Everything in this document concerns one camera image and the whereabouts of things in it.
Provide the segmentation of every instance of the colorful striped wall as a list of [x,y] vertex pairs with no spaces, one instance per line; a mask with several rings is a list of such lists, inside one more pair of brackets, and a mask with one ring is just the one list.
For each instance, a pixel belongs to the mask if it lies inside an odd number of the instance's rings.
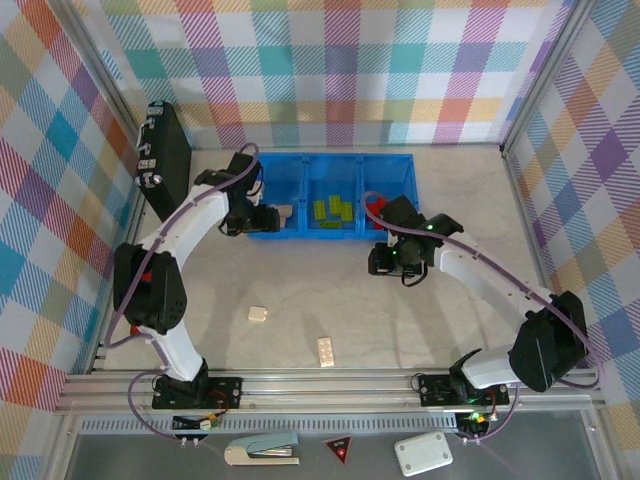
[[0,14],[0,479],[35,478],[129,222],[135,152],[45,0]]
[[600,0],[509,161],[553,288],[578,292],[640,478],[640,2]]
[[195,148],[497,142],[575,0],[74,0]]

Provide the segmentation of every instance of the blue bin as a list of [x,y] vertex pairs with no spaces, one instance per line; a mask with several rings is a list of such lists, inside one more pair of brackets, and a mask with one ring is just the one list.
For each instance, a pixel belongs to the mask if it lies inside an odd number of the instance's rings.
[[[419,209],[413,156],[407,154],[345,153],[262,153],[265,205],[292,205],[293,214],[278,233],[252,233],[254,238],[367,239],[384,241],[387,233],[375,230],[361,204],[365,191],[376,191],[387,199],[406,195]],[[350,202],[353,221],[341,222],[342,228],[321,228],[315,219],[314,201],[325,203],[331,215],[329,197],[340,195]]]

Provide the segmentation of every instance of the warning sign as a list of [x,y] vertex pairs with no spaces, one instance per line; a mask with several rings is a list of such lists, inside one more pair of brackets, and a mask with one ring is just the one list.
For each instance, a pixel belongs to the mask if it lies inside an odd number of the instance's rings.
[[351,437],[336,438],[335,440],[327,440],[324,443],[338,457],[338,460],[346,465],[349,447],[351,446]]

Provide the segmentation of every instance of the stapler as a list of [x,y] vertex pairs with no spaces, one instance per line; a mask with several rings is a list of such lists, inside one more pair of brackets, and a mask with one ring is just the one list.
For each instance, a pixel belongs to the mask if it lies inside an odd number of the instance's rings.
[[298,435],[295,432],[239,438],[225,449],[224,459],[232,466],[300,465],[300,459],[291,456],[296,445]]

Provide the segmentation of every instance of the white floor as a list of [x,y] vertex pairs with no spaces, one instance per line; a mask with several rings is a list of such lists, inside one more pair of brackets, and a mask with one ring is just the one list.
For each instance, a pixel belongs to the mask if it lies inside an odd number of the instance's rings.
[[[335,151],[413,153],[422,212],[451,215],[517,276],[536,280],[496,147]],[[228,151],[195,152],[191,172],[222,168],[230,158]],[[158,224],[149,210],[141,235]],[[369,276],[371,246],[226,238],[212,229],[183,271],[185,321],[197,350],[211,368],[315,367],[316,339],[330,336],[336,368],[448,367],[473,348],[514,338],[502,318],[446,274],[432,270],[416,288],[403,287],[397,278]],[[247,320],[252,305],[268,308],[264,324]],[[115,338],[127,333],[123,321]],[[159,364],[149,345],[132,343],[110,351],[105,368]]]

